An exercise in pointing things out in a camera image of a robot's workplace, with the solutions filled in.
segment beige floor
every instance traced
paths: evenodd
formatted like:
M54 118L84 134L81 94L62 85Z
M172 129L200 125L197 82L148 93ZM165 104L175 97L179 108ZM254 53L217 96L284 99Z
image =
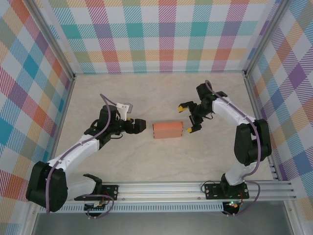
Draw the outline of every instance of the beige floor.
M249 115L253 115L240 73L148 73L116 75L81 75L77 77L62 130L57 154L71 147L90 124L98 118L104 105L100 93L115 102L134 105L131 118L147 120L147 129L139 135L124 134L111 140L87 158L71 179L85 173L105 182L132 181L205 181L219 180L235 161L233 153L235 126L214 115L205 120L202 130L182 138L154 140L152 124L182 120L191 126L185 111L178 105L199 102L196 87L205 79L215 91L224 91ZM261 163L250 179L271 180L268 162Z

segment orange block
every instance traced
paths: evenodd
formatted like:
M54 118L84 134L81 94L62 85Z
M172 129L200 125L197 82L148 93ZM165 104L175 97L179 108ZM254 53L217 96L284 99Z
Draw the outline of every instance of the orange block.
M182 121L161 122L153 124L153 137L155 139L181 137L182 132Z

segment plaid backdrop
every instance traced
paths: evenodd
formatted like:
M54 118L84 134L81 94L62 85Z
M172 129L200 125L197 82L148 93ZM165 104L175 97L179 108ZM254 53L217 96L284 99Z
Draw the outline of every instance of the plaid backdrop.
M22 0L0 0L0 235L25 219L30 172L49 157L69 84Z
M294 183L313 234L313 0L292 2L251 82L280 172Z
M36 2L73 69L97 73L241 71L279 0Z

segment robotic arm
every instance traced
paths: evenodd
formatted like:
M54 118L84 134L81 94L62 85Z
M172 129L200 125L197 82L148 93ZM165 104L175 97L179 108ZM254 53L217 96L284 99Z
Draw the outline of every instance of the robotic arm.
M26 192L26 198L29 201L46 207L46 181L49 172L56 162L59 163L53 171L49 182L50 211L55 212L59 210L66 200L81 195L103 194L101 191L101 179L93 175L85 174L76 182L69 184L67 182L68 176L84 159L99 151L111 140L112 135L121 135L122 132L139 134L146 129L145 120L127 118L127 113L131 112L132 105L117 103L109 107L111 114L110 123L101 135L88 142L84 142L96 136L106 126L109 119L109 111L106 105L102 107L99 119L91 124L90 128L84 132L84 135L76 143L80 143L80 146L69 152L62 160L60 160L60 158L64 153L47 163L38 162L34 165Z
M188 129L189 133L201 130L203 118L207 118L206 116L210 113L219 114L229 124L236 126L234 153L237 161L228 172L222 175L220 188L224 198L234 198L238 195L238 192L241 195L248 196L243 177L255 169L258 157L257 140L252 138L256 133L248 120L251 120L257 128L261 143L260 161L263 161L271 154L268 124L264 119L256 120L247 114L243 114L231 103L224 92L215 93L212 86L210 84L208 86L210 89L205 83L197 86L201 104L197 105L193 101L182 103L179 105L179 112L186 109L190 111L189 118L192 127Z

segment enclosure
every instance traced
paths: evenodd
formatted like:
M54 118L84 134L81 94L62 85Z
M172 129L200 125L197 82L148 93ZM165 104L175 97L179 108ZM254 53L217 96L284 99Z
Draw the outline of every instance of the enclosure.
M0 31L1 234L312 234L311 0L0 0ZM272 154L247 177L260 197L235 218L216 216L223 201L200 188L236 161L236 127L213 114L188 133L178 112L201 102L205 80L269 126ZM147 121L69 176L119 185L115 210L90 221L67 201L45 215L25 197L32 168L80 139L101 93ZM183 122L182 137L155 140L153 124L168 121Z

